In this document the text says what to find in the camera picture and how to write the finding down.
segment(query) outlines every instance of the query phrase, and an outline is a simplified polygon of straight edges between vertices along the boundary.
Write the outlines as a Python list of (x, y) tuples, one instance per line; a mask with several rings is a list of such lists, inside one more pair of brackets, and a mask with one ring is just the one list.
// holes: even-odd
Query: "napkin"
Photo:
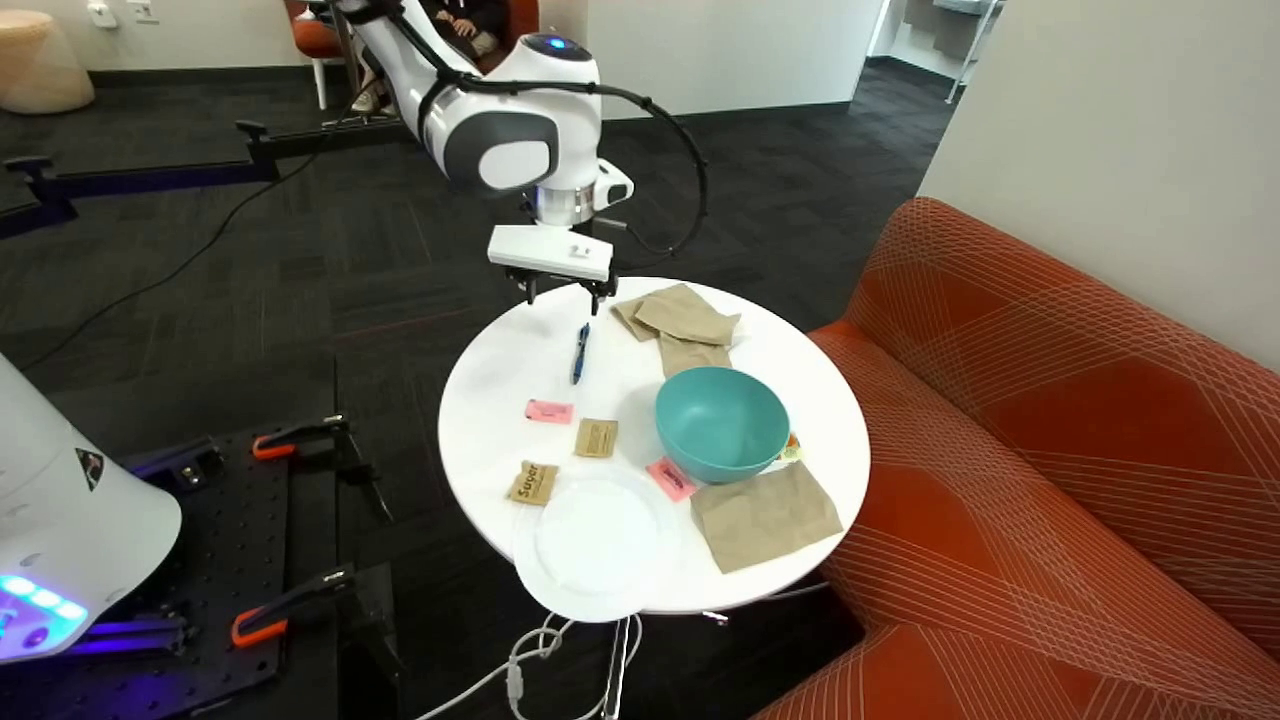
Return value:
[(614, 303), (614, 316), (637, 337), (655, 340), (665, 354), (665, 373), (678, 376), (684, 367), (730, 367), (730, 342), (736, 332), (736, 316), (719, 316), (704, 297), (688, 282), (674, 282), (648, 291), (627, 303)]
[(692, 520), (719, 571), (788, 555), (844, 528), (834, 496), (801, 460), (741, 485), (699, 489)]

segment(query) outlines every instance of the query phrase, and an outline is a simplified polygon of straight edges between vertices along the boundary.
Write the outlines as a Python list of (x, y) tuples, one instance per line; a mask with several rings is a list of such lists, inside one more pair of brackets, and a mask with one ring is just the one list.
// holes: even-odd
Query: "dark carpet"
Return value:
[[(614, 234), (625, 271), (704, 281), (796, 329), (834, 320), (879, 223), (928, 169), (949, 123), (944, 93), (949, 80), (879, 61), (849, 109), (684, 119), (712, 195), (699, 234), (678, 260), (662, 246), (696, 213), (692, 160), (655, 119), (607, 123), (601, 156), (642, 189), (614, 213), (627, 221)], [(317, 128), (308, 75), (101, 75), (101, 99), (85, 113), (0, 117), (0, 160), (47, 156), (59, 170), (241, 160), (241, 119)], [(270, 373), (325, 359), (397, 506), (387, 525), (362, 492), (345, 496), (345, 558), (393, 567), (403, 658), (397, 701), (348, 670), (345, 715), (415, 715), (497, 667), (546, 616), (452, 506), (434, 427), (456, 350), (517, 303), (507, 277), (484, 262), (484, 238), (493, 221), (519, 215), (519, 199), (463, 195), (410, 145), (287, 160), (283, 170), (270, 190), (237, 184), (85, 199), (73, 223), (0, 238), (0, 350), (119, 456), (156, 442), (119, 433), (136, 424), (128, 397), (139, 387), (174, 393), (180, 409), (184, 387), (229, 373), (260, 367), (270, 384)], [(0, 208), (12, 202), (23, 202), (23, 184), (0, 177)], [(221, 397), (237, 411), (213, 421), (194, 409), (167, 433), (276, 421), (258, 411), (258, 387)], [(699, 616), (648, 618), (625, 715), (736, 720), (856, 641), (860, 623), (834, 593), (741, 608), (730, 627)], [(573, 631), (555, 658), (531, 667), (526, 712), (585, 712), (601, 695), (605, 658), (605, 627)], [(452, 715), (507, 715), (500, 684)]]

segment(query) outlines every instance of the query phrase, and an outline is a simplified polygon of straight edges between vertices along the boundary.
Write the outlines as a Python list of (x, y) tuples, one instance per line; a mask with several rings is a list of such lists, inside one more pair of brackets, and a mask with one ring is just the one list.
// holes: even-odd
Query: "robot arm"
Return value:
[(452, 184), (531, 189), (538, 223), (497, 223), (489, 260), (517, 271), (528, 297), (538, 277), (573, 277), (596, 297), (614, 291), (614, 242), (573, 230), (637, 190), (617, 164), (596, 156), (601, 68), (594, 50), (539, 33), (475, 75), (420, 0), (337, 0), (337, 6), (384, 68), (403, 128)]

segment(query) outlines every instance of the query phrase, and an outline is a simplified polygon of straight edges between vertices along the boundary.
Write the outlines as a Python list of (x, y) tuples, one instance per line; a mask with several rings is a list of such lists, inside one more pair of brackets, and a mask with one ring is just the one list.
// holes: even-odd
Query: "bowl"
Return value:
[(788, 433), (784, 401), (736, 367), (688, 367), (655, 393), (655, 435), (667, 460), (704, 485), (760, 474)]

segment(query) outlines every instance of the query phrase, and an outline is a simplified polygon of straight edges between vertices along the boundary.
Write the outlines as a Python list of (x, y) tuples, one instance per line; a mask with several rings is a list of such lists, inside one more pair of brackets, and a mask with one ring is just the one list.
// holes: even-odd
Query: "round white table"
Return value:
[[(564, 282), (538, 303), (497, 316), (456, 359), (442, 397), (442, 460), (456, 503), (481, 537), (519, 558), (546, 506), (507, 501), (526, 460), (555, 463), (555, 496), (573, 485), (627, 485), (667, 511), (665, 576), (643, 593), (642, 612), (692, 616), (763, 599), (808, 576), (851, 528), (868, 492), (868, 427), (839, 367), (788, 320), (719, 289), (696, 289), (716, 310), (736, 316), (733, 367), (760, 376), (792, 416), (805, 463), (834, 496), (844, 532), (805, 542), (792, 555), (719, 571), (688, 501), (667, 501), (648, 463), (665, 456), (651, 427), (651, 401), (665, 384), (662, 347), (642, 342), (617, 316), (637, 301), (688, 281), (625, 277), (619, 291), (594, 316), (585, 289)], [(575, 332), (594, 322), (585, 380), (573, 384)], [(575, 424), (526, 421), (528, 401), (573, 403), (575, 421), (619, 421), (614, 460), (582, 460)]]

